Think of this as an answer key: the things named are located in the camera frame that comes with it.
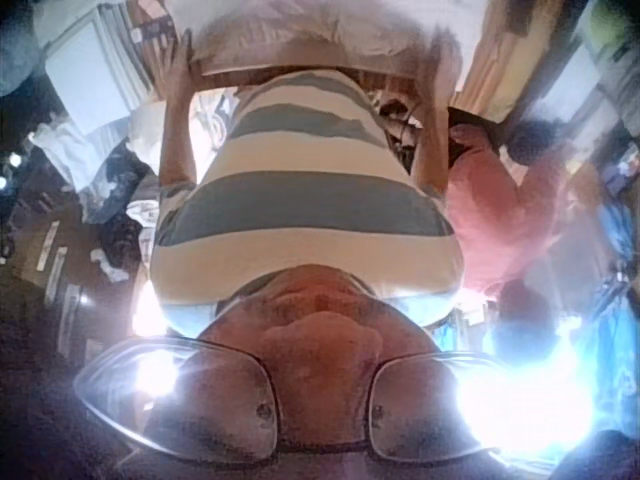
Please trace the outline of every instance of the white cloth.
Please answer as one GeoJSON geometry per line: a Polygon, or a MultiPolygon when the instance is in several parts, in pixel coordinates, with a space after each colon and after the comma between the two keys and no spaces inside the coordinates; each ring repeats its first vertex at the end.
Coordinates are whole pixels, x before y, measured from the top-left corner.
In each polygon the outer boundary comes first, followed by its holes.
{"type": "MultiPolygon", "coordinates": [[[[416,32],[429,39],[436,29],[448,29],[463,59],[458,90],[482,37],[487,5],[488,0],[165,1],[178,31],[192,30],[196,57],[223,65],[245,66],[248,57],[260,59],[256,66],[286,63],[286,44],[297,40],[341,45],[347,57],[384,58],[414,48],[416,32]]],[[[357,68],[357,60],[352,66],[357,68]]]]}
{"type": "Polygon", "coordinates": [[[40,124],[29,139],[44,150],[62,178],[79,192],[91,184],[128,129],[129,120],[125,118],[83,135],[72,119],[60,117],[50,125],[40,124]]]}

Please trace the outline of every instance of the striped shirt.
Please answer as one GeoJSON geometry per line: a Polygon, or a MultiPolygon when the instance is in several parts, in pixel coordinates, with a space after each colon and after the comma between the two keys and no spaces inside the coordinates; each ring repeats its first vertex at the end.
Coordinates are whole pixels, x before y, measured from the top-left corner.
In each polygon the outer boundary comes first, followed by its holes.
{"type": "Polygon", "coordinates": [[[151,279],[173,328],[195,337],[247,285],[307,264],[350,273],[421,325],[450,311],[458,242],[357,84],[333,71],[276,78],[229,132],[199,185],[162,189],[151,279]]]}

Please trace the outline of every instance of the clothing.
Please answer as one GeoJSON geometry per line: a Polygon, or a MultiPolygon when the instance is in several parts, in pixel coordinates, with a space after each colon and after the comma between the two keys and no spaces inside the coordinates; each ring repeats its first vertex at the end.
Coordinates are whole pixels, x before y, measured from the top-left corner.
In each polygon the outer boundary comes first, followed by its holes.
{"type": "Polygon", "coordinates": [[[549,152],[518,186],[488,147],[473,146],[449,174],[447,209],[465,261],[463,286],[495,297],[551,239],[566,179],[549,152]]]}
{"type": "Polygon", "coordinates": [[[438,201],[413,185],[362,90],[298,72],[238,105],[200,185],[163,189],[151,278],[197,336],[218,302],[274,272],[343,270],[421,324],[451,309],[462,255],[438,201]]]}

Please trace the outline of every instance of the blue stripe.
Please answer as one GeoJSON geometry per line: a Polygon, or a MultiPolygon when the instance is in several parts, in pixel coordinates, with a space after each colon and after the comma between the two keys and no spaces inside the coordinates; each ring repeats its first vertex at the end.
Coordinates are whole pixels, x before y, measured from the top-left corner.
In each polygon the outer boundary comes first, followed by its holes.
{"type": "Polygon", "coordinates": [[[349,138],[387,148],[387,144],[369,133],[359,120],[345,120],[333,113],[291,104],[270,105],[247,113],[233,129],[229,139],[267,132],[349,138]]]}
{"type": "Polygon", "coordinates": [[[323,92],[337,93],[338,95],[343,95],[351,100],[353,103],[358,105],[359,107],[365,109],[372,116],[373,120],[378,124],[378,126],[384,130],[384,125],[380,117],[373,110],[371,103],[362,97],[362,92],[358,92],[355,88],[348,85],[344,81],[340,81],[331,77],[323,77],[320,75],[315,75],[313,73],[301,73],[291,78],[281,78],[274,80],[268,84],[266,84],[263,88],[258,89],[253,92],[242,104],[242,107],[238,112],[242,112],[244,108],[246,108],[256,97],[262,95],[263,93],[270,92],[276,88],[284,87],[284,86],[295,86],[295,87],[315,87],[318,90],[322,90],[323,92]]]}
{"type": "Polygon", "coordinates": [[[191,192],[195,190],[196,184],[193,182],[180,182],[160,188],[160,201],[175,197],[180,192],[191,192]]]}
{"type": "Polygon", "coordinates": [[[161,246],[234,232],[321,228],[442,237],[453,230],[412,187],[366,175],[249,172],[202,186],[156,232],[161,246]]]}

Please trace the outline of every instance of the white stripe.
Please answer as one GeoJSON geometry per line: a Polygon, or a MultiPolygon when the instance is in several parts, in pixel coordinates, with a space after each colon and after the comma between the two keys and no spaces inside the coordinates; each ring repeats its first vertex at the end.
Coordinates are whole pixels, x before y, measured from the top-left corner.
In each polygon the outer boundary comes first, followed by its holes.
{"type": "Polygon", "coordinates": [[[253,134],[228,141],[201,185],[239,173],[273,171],[368,175],[412,186],[424,196],[387,149],[346,138],[290,132],[253,134]]]}
{"type": "Polygon", "coordinates": [[[369,111],[354,103],[349,97],[312,86],[283,85],[269,90],[259,95],[245,111],[237,115],[233,125],[237,125],[246,115],[259,108],[283,104],[329,112],[345,120],[359,120],[367,132],[382,142],[387,141],[384,131],[369,111]]]}
{"type": "Polygon", "coordinates": [[[212,303],[274,271],[319,264],[360,278],[381,298],[447,292],[463,260],[455,237],[413,237],[320,229],[232,233],[156,247],[151,278],[162,303],[212,303]]]}

